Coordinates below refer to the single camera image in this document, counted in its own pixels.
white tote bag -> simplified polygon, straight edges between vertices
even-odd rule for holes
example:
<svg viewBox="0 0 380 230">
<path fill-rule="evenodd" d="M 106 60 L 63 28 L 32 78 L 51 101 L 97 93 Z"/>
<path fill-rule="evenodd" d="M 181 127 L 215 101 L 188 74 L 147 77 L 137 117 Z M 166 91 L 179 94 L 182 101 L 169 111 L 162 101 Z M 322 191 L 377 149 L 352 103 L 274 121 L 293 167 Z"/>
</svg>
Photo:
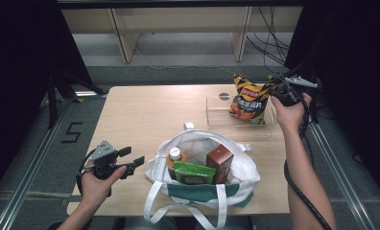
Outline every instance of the white tote bag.
<svg viewBox="0 0 380 230">
<path fill-rule="evenodd" d="M 157 223 L 170 209 L 185 208 L 205 229 L 223 229 L 226 225 L 227 206 L 247 205 L 253 196 L 253 188 L 260 180 L 255 163 L 244 153 L 250 149 L 250 145 L 237 144 L 216 132 L 194 129 L 191 123 L 185 124 L 184 128 L 185 130 L 173 139 L 163 142 L 156 151 L 154 159 L 148 162 L 145 174 L 154 185 L 145 203 L 144 218 Z M 166 158 L 171 148 L 177 147 L 185 152 L 188 162 L 204 165 L 206 155 L 220 144 L 234 154 L 226 184 L 186 185 L 170 177 Z M 175 204 L 158 209 L 151 217 L 152 206 L 159 192 L 169 196 Z M 217 226 L 213 226 L 192 204 L 218 209 Z"/>
</svg>

human hand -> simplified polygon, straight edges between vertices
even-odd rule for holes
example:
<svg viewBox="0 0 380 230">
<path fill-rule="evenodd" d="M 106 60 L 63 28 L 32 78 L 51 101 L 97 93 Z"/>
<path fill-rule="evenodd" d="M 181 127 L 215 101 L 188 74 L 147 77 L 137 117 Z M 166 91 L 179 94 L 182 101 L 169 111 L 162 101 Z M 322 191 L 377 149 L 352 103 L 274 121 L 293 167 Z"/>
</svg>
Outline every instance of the human hand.
<svg viewBox="0 0 380 230">
<path fill-rule="evenodd" d="M 88 205 L 94 209 L 98 209 L 107 199 L 107 195 L 111 186 L 124 174 L 126 166 L 117 169 L 106 180 L 98 179 L 93 171 L 83 173 L 83 198 L 82 205 Z"/>
<path fill-rule="evenodd" d="M 284 106 L 277 97 L 271 97 L 271 100 L 276 108 L 277 122 L 282 130 L 290 129 L 298 131 L 305 112 L 303 104 L 297 103 L 292 106 Z M 303 93 L 303 100 L 309 105 L 312 98 L 308 94 Z"/>
</svg>

green packaging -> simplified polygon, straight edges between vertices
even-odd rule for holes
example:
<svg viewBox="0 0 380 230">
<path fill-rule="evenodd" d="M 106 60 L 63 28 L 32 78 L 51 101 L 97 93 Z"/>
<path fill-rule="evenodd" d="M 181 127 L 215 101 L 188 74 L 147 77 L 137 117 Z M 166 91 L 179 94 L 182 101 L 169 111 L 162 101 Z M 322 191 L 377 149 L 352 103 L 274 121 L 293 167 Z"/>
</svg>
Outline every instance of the green packaging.
<svg viewBox="0 0 380 230">
<path fill-rule="evenodd" d="M 175 174 L 178 182 L 188 185 L 212 184 L 216 170 L 189 162 L 175 162 Z"/>
</svg>

human arm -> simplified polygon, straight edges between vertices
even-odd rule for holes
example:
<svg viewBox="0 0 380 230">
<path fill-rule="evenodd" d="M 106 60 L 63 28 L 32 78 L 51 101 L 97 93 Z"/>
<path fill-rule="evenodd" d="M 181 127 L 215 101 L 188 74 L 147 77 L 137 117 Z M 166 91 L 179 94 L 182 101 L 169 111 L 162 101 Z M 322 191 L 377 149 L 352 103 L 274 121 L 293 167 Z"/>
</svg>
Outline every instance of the human arm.
<svg viewBox="0 0 380 230">
<path fill-rule="evenodd" d="M 77 209 L 58 228 L 61 230 L 82 229 L 94 216 L 101 204 L 106 200 L 112 186 L 125 172 L 127 167 L 117 169 L 108 179 L 95 177 L 93 171 L 85 172 L 82 177 L 83 198 Z"/>
<path fill-rule="evenodd" d="M 303 100 L 307 104 L 311 102 L 311 98 L 307 94 L 303 94 Z M 313 203 L 329 226 L 332 229 L 337 229 L 328 196 L 312 167 L 298 133 L 304 115 L 303 104 L 283 106 L 275 97 L 272 97 L 272 102 L 276 108 L 277 121 L 285 138 L 286 159 L 292 180 Z M 322 229 L 315 216 L 290 185 L 288 186 L 288 199 L 294 229 Z"/>
</svg>

black curtain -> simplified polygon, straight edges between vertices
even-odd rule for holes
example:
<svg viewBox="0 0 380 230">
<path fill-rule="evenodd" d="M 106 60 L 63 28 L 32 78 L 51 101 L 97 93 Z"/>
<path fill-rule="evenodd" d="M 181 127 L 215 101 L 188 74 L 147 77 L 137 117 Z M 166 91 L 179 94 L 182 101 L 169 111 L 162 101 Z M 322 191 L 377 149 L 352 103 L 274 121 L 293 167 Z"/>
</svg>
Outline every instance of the black curtain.
<svg viewBox="0 0 380 230">
<path fill-rule="evenodd" d="M 42 2 L 0 1 L 0 180 L 38 112 L 47 78 L 60 69 L 91 84 L 60 9 Z"/>
<path fill-rule="evenodd" d="M 336 120 L 380 187 L 380 0 L 341 1 L 327 15 L 315 39 L 293 40 L 291 48 L 309 49 L 293 51 L 288 67 L 301 64 L 306 78 L 321 79 Z M 310 30 L 310 20 L 302 15 L 300 31 Z"/>
</svg>

